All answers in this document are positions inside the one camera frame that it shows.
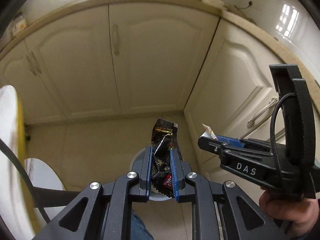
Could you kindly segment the person's right hand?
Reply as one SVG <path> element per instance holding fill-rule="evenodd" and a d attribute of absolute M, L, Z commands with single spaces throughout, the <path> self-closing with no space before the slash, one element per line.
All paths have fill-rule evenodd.
<path fill-rule="evenodd" d="M 265 190 L 259 198 L 259 206 L 272 219 L 292 222 L 287 231 L 289 239 L 319 239 L 319 199 L 273 200 Z"/>

